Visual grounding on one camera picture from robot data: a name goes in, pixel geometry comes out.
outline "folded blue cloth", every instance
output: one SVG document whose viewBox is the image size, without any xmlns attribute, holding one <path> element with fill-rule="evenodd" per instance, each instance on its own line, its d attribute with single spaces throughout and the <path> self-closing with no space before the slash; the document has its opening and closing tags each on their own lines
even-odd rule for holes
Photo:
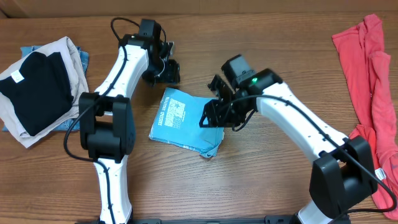
<svg viewBox="0 0 398 224">
<path fill-rule="evenodd" d="M 224 128 L 199 127 L 203 107 L 210 100 L 166 88 L 149 138 L 199 152 L 205 158 L 216 156 Z"/>
<path fill-rule="evenodd" d="M 30 46 L 30 47 L 21 47 L 22 51 L 22 57 L 25 57 L 26 55 L 30 54 L 31 52 L 41 48 L 41 46 Z M 81 65 L 83 66 L 83 71 L 86 75 L 87 67 L 88 67 L 88 53 L 81 51 L 80 47 L 76 47 L 77 51 L 80 54 L 80 60 L 81 60 Z M 53 131 L 66 131 L 69 129 L 69 127 L 72 125 L 74 119 L 68 119 L 64 123 L 60 124 L 58 127 L 54 128 Z M 72 131 L 77 131 L 80 129 L 80 123 L 77 122 L 75 127 L 73 127 Z M 8 131 L 7 127 L 3 127 L 2 131 Z"/>
</svg>

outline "red fabric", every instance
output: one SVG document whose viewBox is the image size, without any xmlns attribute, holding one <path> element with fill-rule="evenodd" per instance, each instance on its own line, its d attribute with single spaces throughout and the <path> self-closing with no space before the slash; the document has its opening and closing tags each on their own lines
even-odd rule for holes
<svg viewBox="0 0 398 224">
<path fill-rule="evenodd" d="M 361 135 L 372 149 L 374 168 L 383 168 L 383 182 L 398 195 L 398 147 L 395 142 L 396 114 L 389 88 L 390 55 L 384 53 L 382 22 L 375 15 L 340 34 L 332 36 L 340 56 L 349 95 L 361 124 L 350 138 Z M 379 186 L 372 195 L 378 208 L 388 208 L 392 200 Z M 385 213 L 398 220 L 398 210 Z"/>
</svg>

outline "black cloth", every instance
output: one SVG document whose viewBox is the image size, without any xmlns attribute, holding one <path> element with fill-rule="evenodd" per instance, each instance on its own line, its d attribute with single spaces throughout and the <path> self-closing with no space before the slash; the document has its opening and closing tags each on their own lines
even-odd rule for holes
<svg viewBox="0 0 398 224">
<path fill-rule="evenodd" d="M 60 52 L 48 57 L 32 52 L 19 72 L 24 79 L 19 83 L 12 77 L 1 80 L 0 92 L 10 99 L 25 130 L 35 136 L 72 107 L 68 72 Z"/>
</svg>

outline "white cloth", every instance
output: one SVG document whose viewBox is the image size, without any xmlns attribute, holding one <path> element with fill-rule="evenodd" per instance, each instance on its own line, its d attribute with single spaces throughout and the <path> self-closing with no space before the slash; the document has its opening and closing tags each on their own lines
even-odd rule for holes
<svg viewBox="0 0 398 224">
<path fill-rule="evenodd" d="M 80 55 L 77 48 L 70 40 L 69 37 L 63 37 L 60 40 L 47 44 L 35 52 L 40 52 L 49 56 L 54 52 L 60 52 L 62 60 L 65 64 L 65 68 L 68 72 L 71 94 L 73 96 L 72 108 L 61 116 L 58 120 L 52 123 L 50 126 L 36 134 L 30 136 L 23 125 L 19 122 L 18 117 L 15 114 L 14 106 L 12 105 L 9 98 L 5 97 L 0 93 L 0 118 L 4 121 L 4 124 L 10 131 L 10 133 L 25 147 L 29 147 L 37 142 L 42 137 L 46 136 L 51 130 L 62 124 L 64 121 L 70 118 L 76 118 L 79 114 L 78 100 L 83 92 L 88 91 L 87 81 L 81 65 Z M 0 74 L 0 80 L 6 79 L 11 76 L 11 73 L 20 69 L 22 63 L 29 55 L 20 59 L 16 63 L 13 63 L 7 70 Z"/>
</svg>

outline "white tag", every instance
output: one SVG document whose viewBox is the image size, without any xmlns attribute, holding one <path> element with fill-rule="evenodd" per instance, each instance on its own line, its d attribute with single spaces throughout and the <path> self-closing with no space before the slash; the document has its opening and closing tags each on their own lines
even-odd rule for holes
<svg viewBox="0 0 398 224">
<path fill-rule="evenodd" d="M 15 83 L 19 83 L 20 81 L 24 80 L 25 78 L 22 76 L 22 74 L 19 72 L 19 70 L 16 70 L 11 73 L 12 79 L 15 81 Z"/>
<path fill-rule="evenodd" d="M 386 173 L 384 173 L 384 170 L 382 168 L 378 168 L 374 172 L 376 173 L 376 176 L 379 180 L 384 180 L 386 178 Z"/>
</svg>

